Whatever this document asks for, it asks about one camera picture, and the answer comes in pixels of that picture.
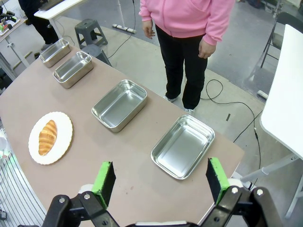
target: pink hoodie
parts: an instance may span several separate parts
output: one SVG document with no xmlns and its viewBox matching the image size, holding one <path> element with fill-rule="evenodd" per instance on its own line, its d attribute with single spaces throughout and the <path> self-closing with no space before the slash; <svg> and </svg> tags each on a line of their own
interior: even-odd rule
<svg viewBox="0 0 303 227">
<path fill-rule="evenodd" d="M 211 45 L 222 41 L 235 0 L 140 0 L 142 21 L 153 19 L 167 34 L 187 38 L 206 34 Z"/>
</svg>

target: stainless steel container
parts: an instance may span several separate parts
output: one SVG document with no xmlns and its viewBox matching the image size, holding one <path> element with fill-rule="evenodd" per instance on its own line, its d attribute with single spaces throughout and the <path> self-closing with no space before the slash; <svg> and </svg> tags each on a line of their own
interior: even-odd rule
<svg viewBox="0 0 303 227">
<path fill-rule="evenodd" d="M 92 108 L 92 114 L 113 132 L 121 131 L 146 104 L 146 90 L 122 80 Z"/>
<path fill-rule="evenodd" d="M 50 68 L 69 52 L 71 52 L 69 42 L 64 39 L 59 39 L 57 42 L 43 51 L 42 54 L 40 54 L 39 59 L 46 67 Z"/>
<path fill-rule="evenodd" d="M 80 51 L 57 68 L 53 76 L 64 88 L 70 88 L 92 69 L 91 56 Z"/>
<path fill-rule="evenodd" d="M 151 158 L 169 175 L 183 180 L 194 171 L 213 140 L 213 129 L 183 115 L 153 148 Z"/>
</svg>

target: person's right hand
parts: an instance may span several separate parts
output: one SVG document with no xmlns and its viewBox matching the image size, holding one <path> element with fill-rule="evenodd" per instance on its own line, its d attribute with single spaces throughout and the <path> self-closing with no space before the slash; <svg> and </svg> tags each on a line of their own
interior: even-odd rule
<svg viewBox="0 0 303 227">
<path fill-rule="evenodd" d="M 144 35 L 149 39 L 155 36 L 155 32 L 152 30 L 152 20 L 142 21 L 142 30 L 144 31 Z"/>
</svg>

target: black pants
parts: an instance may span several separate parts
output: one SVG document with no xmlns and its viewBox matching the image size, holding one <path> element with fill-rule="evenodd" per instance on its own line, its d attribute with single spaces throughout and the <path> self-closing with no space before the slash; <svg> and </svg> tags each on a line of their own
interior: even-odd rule
<svg viewBox="0 0 303 227">
<path fill-rule="evenodd" d="M 207 67 L 207 59 L 198 57 L 199 44 L 203 35 L 174 38 L 158 26 L 156 26 L 156 31 L 166 69 L 166 97 L 173 99 L 180 95 L 185 61 L 187 82 L 182 101 L 184 108 L 194 109 L 200 101 Z"/>
<path fill-rule="evenodd" d="M 55 29 L 53 27 L 47 27 L 50 24 L 49 20 L 35 17 L 33 13 L 29 12 L 25 12 L 25 14 L 28 20 L 32 22 L 37 32 L 43 37 L 46 44 L 53 44 L 59 40 Z"/>
</svg>

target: plastic stool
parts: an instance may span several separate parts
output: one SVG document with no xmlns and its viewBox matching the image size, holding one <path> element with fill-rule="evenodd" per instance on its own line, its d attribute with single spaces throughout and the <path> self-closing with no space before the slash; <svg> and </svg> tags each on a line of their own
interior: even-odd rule
<svg viewBox="0 0 303 227">
<path fill-rule="evenodd" d="M 111 63 L 109 62 L 106 54 L 104 53 L 104 51 L 100 47 L 98 47 L 94 44 L 90 44 L 90 45 L 87 45 L 86 47 L 84 47 L 82 50 L 85 53 L 88 53 L 91 56 L 93 56 L 93 57 L 99 59 L 100 61 L 104 62 L 105 64 L 107 64 L 109 66 L 112 66 Z"/>
<path fill-rule="evenodd" d="M 97 46 L 101 44 L 106 45 L 108 43 L 97 20 L 85 19 L 75 26 L 75 31 L 80 49 L 85 47 L 82 45 L 84 42 L 86 45 L 95 44 Z"/>
</svg>

